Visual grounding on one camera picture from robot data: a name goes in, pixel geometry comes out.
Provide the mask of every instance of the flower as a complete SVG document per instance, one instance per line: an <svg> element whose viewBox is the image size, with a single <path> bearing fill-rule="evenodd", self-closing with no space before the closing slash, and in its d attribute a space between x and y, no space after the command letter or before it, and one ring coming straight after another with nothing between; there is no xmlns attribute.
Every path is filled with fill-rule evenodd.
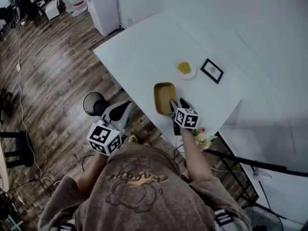
<svg viewBox="0 0 308 231"><path fill-rule="evenodd" d="M192 134L201 151L208 149L211 146L212 140L216 138L216 136L208 136L205 128L194 129Z"/></svg>

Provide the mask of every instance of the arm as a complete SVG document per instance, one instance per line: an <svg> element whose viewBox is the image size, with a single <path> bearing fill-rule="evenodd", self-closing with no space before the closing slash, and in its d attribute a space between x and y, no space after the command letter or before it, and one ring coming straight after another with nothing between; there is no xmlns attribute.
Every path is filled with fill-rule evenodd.
<svg viewBox="0 0 308 231"><path fill-rule="evenodd" d="M213 176L212 170L198 148L193 134L183 128L180 132L183 139L186 165L189 177L192 180L190 187L214 211L224 209L236 220L237 225L241 225L244 230L251 230L250 221L245 212L223 187L220 180Z"/></svg>
<svg viewBox="0 0 308 231"><path fill-rule="evenodd" d="M78 179L78 189L84 196L90 196L98 177L107 164L107 160L107 156L96 153L89 166L86 168L85 172L83 172L83 174Z"/></svg>
<svg viewBox="0 0 308 231"><path fill-rule="evenodd" d="M107 159L107 156L96 153L77 183L68 176L63 177L44 208L38 222L39 231L60 227L73 218L74 212L90 196Z"/></svg>
<svg viewBox="0 0 308 231"><path fill-rule="evenodd" d="M211 176L213 176L212 170L208 165L207 160L198 148L194 140L193 134L189 130L184 128L181 128L180 132L183 139L189 178L192 181L209 179Z"/></svg>

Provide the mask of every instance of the picture frame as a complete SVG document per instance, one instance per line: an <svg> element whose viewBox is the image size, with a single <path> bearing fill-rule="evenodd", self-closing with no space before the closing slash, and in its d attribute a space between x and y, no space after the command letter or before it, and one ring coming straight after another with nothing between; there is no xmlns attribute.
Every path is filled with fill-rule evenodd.
<svg viewBox="0 0 308 231"><path fill-rule="evenodd" d="M216 66L215 63L213 63L208 58L201 67L201 71L209 76L216 84L220 82L220 79L224 73L219 67Z"/></svg>

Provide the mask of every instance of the yellow tray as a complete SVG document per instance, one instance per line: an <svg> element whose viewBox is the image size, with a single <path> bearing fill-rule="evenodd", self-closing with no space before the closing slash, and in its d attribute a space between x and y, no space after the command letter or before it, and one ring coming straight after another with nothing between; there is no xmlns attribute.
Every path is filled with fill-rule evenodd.
<svg viewBox="0 0 308 231"><path fill-rule="evenodd" d="M172 83L157 83L154 86L154 98L156 111L161 115L172 114L169 101L173 99L177 102L175 87Z"/></svg>

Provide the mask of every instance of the white table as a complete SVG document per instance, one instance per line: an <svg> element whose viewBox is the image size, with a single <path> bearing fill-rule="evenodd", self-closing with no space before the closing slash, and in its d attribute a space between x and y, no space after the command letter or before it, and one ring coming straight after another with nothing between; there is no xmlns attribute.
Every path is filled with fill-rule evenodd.
<svg viewBox="0 0 308 231"><path fill-rule="evenodd" d="M6 167L4 153L1 147L1 142L0 142L0 176L2 177L2 180L0 178L0 189L2 188L2 190L7 192L9 190L10 185L9 185L8 170Z"/></svg>
<svg viewBox="0 0 308 231"><path fill-rule="evenodd" d="M117 34L94 50L108 71L176 146L170 116L155 109L154 85L171 82L177 99L189 101L200 113L200 127L214 135L242 98L238 80L224 74L219 84L201 70L208 53L164 13L151 16ZM197 67L191 80L178 78L174 68L183 61Z"/></svg>

